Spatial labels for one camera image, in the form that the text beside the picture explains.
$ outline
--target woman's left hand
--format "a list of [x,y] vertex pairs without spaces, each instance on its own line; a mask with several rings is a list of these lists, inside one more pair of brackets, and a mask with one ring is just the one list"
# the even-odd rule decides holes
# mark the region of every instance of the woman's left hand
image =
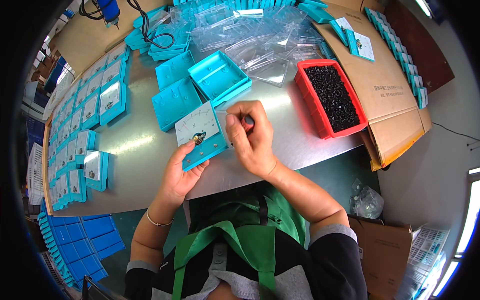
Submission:
[[195,141],[190,140],[178,147],[168,160],[163,173],[162,184],[158,191],[158,197],[161,201],[169,201],[170,204],[180,206],[185,199],[185,195],[194,187],[205,167],[210,163],[209,160],[206,160],[184,172],[182,161],[193,148],[195,148]]

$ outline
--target red plastic bin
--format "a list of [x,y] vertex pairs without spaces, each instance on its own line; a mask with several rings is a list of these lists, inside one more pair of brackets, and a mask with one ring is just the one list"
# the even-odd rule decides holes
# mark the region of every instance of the red plastic bin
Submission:
[[[355,125],[353,127],[347,128],[345,130],[341,130],[339,132],[333,132],[332,125],[328,120],[327,114],[320,102],[320,99],[317,96],[312,84],[310,83],[310,79],[308,79],[307,73],[305,72],[306,68],[315,67],[315,66],[334,66],[337,70],[340,78],[342,79],[345,88],[347,89],[348,95],[352,100],[353,106],[357,111],[357,115],[360,120],[359,125]],[[351,135],[353,133],[359,132],[360,130],[364,129],[368,125],[367,117],[365,116],[365,112],[361,107],[360,101],[357,97],[357,94],[353,90],[350,81],[348,81],[347,76],[343,72],[340,65],[335,60],[304,60],[299,61],[297,63],[298,71],[295,75],[295,82],[297,83],[300,91],[303,95],[303,99],[307,102],[307,106],[310,110],[312,115],[313,121],[315,122],[315,126],[317,127],[318,134],[322,139],[329,139],[333,137],[344,137]]]

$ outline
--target silver bracelet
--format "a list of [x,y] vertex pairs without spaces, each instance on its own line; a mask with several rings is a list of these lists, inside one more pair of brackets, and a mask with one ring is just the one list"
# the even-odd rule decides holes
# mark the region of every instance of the silver bracelet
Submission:
[[153,225],[156,225],[156,226],[168,226],[170,224],[173,223],[173,218],[172,220],[170,221],[170,223],[167,223],[167,224],[158,224],[158,223],[155,223],[154,221],[152,221],[152,219],[150,219],[150,216],[148,215],[148,208],[147,208],[147,219],[150,221],[150,223],[152,223]]

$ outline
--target green apron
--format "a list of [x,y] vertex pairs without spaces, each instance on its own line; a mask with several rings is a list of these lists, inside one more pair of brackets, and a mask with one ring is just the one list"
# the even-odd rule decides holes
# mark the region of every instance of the green apron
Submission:
[[191,233],[175,249],[173,300],[180,300],[188,261],[220,235],[258,272],[260,299],[275,288],[275,229],[302,246],[305,220],[268,182],[262,181],[190,201]]

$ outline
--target stainless steel table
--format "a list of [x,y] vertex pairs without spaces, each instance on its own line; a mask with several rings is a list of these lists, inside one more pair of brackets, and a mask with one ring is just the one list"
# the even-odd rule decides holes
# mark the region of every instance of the stainless steel table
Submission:
[[[214,51],[199,53],[190,47],[195,61]],[[158,93],[155,67],[160,63],[147,54],[133,51],[129,58],[130,100],[127,113],[118,120],[101,126],[96,147],[111,153],[108,188],[93,191],[85,203],[74,202],[68,208],[55,211],[55,216],[87,216],[118,213],[147,208],[156,195],[165,165],[177,147],[175,131],[162,132],[158,126],[151,97]],[[225,110],[240,100],[260,100],[274,128],[273,152],[291,169],[316,164],[362,144],[358,134],[339,139],[321,140],[301,97],[292,63],[282,88],[253,81],[252,87],[216,109]],[[210,160],[187,199],[227,191],[259,181],[245,170],[228,149]]]

